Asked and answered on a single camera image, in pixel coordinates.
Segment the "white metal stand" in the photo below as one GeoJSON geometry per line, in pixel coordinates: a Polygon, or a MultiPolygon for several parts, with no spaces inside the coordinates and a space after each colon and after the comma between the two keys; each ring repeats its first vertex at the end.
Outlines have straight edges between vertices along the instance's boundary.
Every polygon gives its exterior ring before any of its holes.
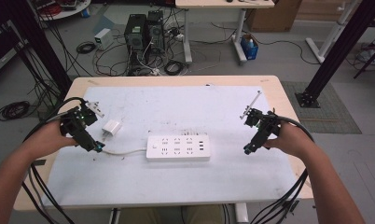
{"type": "Polygon", "coordinates": [[[316,46],[311,38],[307,37],[305,39],[305,42],[307,43],[319,63],[322,63],[325,60],[327,51],[329,50],[331,44],[339,38],[340,34],[347,24],[348,17],[353,12],[353,9],[358,4],[358,2],[359,0],[351,0],[349,3],[343,2],[341,4],[339,10],[341,10],[342,13],[336,20],[336,23],[333,25],[330,33],[326,37],[325,42],[320,48],[316,46]]]}

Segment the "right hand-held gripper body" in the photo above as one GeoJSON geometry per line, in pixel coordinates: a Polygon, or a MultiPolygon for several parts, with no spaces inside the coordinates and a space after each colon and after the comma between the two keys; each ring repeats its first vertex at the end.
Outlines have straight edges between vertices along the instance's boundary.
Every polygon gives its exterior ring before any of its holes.
{"type": "Polygon", "coordinates": [[[262,91],[257,92],[257,96],[251,104],[245,108],[243,114],[240,116],[240,119],[245,118],[245,125],[251,128],[257,128],[257,133],[249,142],[255,150],[261,148],[271,134],[278,135],[280,132],[280,120],[278,120],[278,116],[274,111],[268,111],[264,114],[262,111],[254,108],[254,103],[261,94],[262,91]]]}

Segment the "grey floor mat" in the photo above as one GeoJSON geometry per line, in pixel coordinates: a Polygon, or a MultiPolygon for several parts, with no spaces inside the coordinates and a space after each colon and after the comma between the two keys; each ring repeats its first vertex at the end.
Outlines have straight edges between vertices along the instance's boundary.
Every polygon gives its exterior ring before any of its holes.
{"type": "Polygon", "coordinates": [[[305,90],[306,82],[282,81],[282,86],[300,123],[311,133],[362,133],[331,84],[317,99],[318,107],[301,107],[298,103],[296,94],[305,90]]]}

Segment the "dark equipment rack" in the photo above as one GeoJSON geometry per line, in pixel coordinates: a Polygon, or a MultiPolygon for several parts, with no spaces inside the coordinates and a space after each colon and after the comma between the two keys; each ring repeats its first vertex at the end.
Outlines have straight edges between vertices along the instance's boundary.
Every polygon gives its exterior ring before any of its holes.
{"type": "Polygon", "coordinates": [[[23,49],[25,39],[11,20],[0,23],[0,70],[23,49]]]}

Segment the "white table mat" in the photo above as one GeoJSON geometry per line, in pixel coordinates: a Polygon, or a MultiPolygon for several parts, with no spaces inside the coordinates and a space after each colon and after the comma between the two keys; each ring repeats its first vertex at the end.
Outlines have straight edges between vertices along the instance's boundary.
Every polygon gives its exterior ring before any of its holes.
{"type": "MultiPolygon", "coordinates": [[[[102,140],[111,119],[120,130],[104,140],[104,152],[65,147],[57,155],[48,187],[63,207],[237,203],[280,198],[295,183],[289,159],[278,149],[246,155],[255,135],[240,119],[257,86],[91,87],[85,99],[104,117],[88,131],[102,140]],[[149,161],[154,135],[208,135],[209,161],[149,161]]],[[[265,95],[254,107],[269,111],[265,95]]]]}

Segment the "black metal stand with base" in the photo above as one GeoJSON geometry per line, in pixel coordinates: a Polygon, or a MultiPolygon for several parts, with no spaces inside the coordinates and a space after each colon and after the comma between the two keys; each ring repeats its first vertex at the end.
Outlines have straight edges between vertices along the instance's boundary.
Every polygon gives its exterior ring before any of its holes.
{"type": "Polygon", "coordinates": [[[300,107],[320,107],[317,99],[321,91],[374,19],[375,0],[362,0],[308,87],[302,93],[295,93],[300,107]]]}

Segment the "round white table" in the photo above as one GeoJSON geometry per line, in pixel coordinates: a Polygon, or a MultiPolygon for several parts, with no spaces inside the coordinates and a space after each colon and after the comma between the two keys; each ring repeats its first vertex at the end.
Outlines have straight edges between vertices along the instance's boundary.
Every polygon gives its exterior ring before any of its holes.
{"type": "Polygon", "coordinates": [[[67,18],[88,8],[91,0],[30,0],[41,21],[67,18]]]}

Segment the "white power supply box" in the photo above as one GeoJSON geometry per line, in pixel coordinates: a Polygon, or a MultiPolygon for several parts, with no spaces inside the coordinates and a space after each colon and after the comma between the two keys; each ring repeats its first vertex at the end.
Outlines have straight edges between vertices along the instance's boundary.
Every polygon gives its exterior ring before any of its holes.
{"type": "Polygon", "coordinates": [[[100,50],[107,49],[114,42],[112,32],[108,28],[104,28],[101,32],[99,32],[94,37],[94,40],[95,40],[95,43],[97,44],[98,49],[100,49],[100,50]]]}

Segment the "white charger adapter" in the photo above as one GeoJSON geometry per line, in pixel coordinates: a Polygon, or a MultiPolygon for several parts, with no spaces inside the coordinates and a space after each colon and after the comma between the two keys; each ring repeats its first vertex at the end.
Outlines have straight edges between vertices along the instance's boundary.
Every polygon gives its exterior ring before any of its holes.
{"type": "Polygon", "coordinates": [[[121,123],[116,120],[109,120],[104,127],[103,130],[103,136],[114,136],[121,128],[121,123]]]}

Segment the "person's right hand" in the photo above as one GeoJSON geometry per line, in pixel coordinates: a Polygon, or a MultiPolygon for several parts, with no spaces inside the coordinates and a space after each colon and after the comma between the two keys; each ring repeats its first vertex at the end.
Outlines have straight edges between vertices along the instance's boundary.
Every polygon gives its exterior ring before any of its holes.
{"type": "Polygon", "coordinates": [[[275,139],[267,140],[264,147],[276,147],[286,154],[302,159],[315,147],[315,143],[299,127],[282,121],[279,135],[275,139]]]}

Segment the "person's left hand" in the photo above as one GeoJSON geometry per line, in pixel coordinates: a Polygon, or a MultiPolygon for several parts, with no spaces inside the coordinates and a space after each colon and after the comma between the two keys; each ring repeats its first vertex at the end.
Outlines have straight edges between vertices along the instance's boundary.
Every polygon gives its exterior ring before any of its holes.
{"type": "Polygon", "coordinates": [[[31,160],[50,155],[63,147],[75,146],[76,141],[61,134],[61,123],[54,120],[36,131],[22,143],[31,160]]]}

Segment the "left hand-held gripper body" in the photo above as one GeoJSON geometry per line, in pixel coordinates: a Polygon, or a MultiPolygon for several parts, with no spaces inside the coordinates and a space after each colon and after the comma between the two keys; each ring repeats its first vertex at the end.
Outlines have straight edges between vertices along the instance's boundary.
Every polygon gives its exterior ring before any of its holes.
{"type": "Polygon", "coordinates": [[[86,128],[96,122],[98,117],[102,118],[103,116],[97,102],[81,100],[79,106],[61,113],[62,135],[70,134],[79,146],[87,151],[92,151],[96,147],[96,140],[92,138],[86,128]]]}

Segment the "white-legged wooden desk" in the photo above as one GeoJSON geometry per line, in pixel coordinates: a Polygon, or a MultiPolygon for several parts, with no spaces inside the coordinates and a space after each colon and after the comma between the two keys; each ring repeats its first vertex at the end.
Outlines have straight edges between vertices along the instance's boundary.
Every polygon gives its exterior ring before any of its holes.
{"type": "Polygon", "coordinates": [[[231,43],[237,53],[238,63],[243,64],[247,62],[247,58],[241,47],[243,22],[246,11],[249,8],[272,8],[275,4],[272,0],[175,0],[175,6],[184,10],[183,50],[185,62],[187,64],[192,64],[193,62],[189,43],[189,11],[192,8],[238,8],[239,16],[237,28],[235,36],[231,39],[231,43]]]}

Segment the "wooden table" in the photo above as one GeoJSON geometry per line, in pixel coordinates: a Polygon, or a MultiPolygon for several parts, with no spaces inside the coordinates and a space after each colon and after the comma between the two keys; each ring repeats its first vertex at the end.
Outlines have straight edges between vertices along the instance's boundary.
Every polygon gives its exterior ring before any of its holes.
{"type": "MultiPolygon", "coordinates": [[[[287,97],[282,82],[276,76],[177,76],[177,77],[78,77],[76,78],[66,95],[62,98],[83,97],[89,87],[183,87],[186,86],[260,86],[264,91],[271,108],[275,107],[278,115],[291,119],[298,119],[289,98],[287,97]]],[[[45,156],[44,165],[38,167],[41,176],[48,182],[50,169],[56,159],[57,153],[45,156]]],[[[290,165],[296,177],[303,171],[303,163],[288,156],[290,165]]],[[[302,200],[313,198],[312,186],[309,180],[303,185],[299,194],[302,200]]],[[[16,202],[13,205],[16,211],[34,211],[35,207],[24,189],[19,191],[16,202]]]]}

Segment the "cardboard box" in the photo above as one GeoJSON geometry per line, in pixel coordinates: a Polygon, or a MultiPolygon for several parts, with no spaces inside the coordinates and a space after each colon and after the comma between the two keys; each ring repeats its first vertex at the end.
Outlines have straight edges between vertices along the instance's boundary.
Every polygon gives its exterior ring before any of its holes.
{"type": "Polygon", "coordinates": [[[289,32],[302,0],[273,0],[274,7],[249,9],[246,24],[250,31],[261,33],[289,32]]]}

